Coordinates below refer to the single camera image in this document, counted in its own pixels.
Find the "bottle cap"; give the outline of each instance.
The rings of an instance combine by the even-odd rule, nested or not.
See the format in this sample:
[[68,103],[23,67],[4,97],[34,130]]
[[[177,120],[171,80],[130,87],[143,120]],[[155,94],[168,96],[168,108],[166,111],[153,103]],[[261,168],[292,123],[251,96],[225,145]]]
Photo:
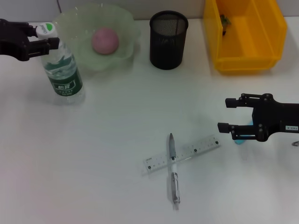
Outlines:
[[36,27],[38,39],[44,40],[52,37],[58,37],[57,30],[53,23],[43,22]]

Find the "white wall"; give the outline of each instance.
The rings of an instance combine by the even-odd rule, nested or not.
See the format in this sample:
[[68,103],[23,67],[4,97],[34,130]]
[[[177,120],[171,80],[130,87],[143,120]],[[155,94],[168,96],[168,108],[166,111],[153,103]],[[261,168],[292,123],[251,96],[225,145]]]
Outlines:
[[[91,0],[59,0],[61,10],[82,5]],[[205,0],[98,0],[98,3],[116,4],[130,11],[137,20],[148,20],[155,13],[174,10],[187,18],[199,18],[202,15]]]
[[56,0],[0,0],[0,18],[8,21],[52,21],[57,15]]
[[[59,0],[62,11],[91,0]],[[130,11],[135,19],[150,19],[163,10],[181,12],[187,18],[202,17],[205,0],[98,0]],[[277,0],[284,16],[299,16],[299,0]],[[0,18],[9,21],[52,21],[59,14],[57,0],[0,0]]]
[[276,0],[284,16],[299,16],[299,0]]

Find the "blue object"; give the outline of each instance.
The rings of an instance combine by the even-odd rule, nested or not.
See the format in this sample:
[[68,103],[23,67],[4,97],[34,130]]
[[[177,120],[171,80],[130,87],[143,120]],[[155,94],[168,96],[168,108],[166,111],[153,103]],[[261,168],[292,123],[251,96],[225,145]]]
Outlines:
[[246,140],[235,140],[235,144],[237,145],[241,145],[245,142]]

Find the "pen holder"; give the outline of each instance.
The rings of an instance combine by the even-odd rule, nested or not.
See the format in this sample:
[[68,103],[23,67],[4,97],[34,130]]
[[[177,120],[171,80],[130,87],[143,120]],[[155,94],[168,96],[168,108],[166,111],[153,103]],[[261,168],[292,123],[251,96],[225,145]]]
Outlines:
[[178,67],[183,60],[188,20],[174,11],[155,14],[150,25],[150,61],[163,70]]

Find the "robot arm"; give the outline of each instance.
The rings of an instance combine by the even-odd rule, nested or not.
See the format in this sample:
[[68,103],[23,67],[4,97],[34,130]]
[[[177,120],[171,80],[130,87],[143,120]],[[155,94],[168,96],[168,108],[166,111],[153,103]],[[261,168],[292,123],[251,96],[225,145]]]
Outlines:
[[0,55],[28,61],[31,57],[48,55],[49,50],[58,49],[59,38],[30,42],[28,36],[37,37],[36,28],[26,22],[0,19]]
[[277,132],[299,133],[299,104],[283,104],[273,95],[242,94],[239,99],[227,98],[227,108],[252,107],[252,126],[218,123],[220,133],[231,133],[233,140],[267,141]]

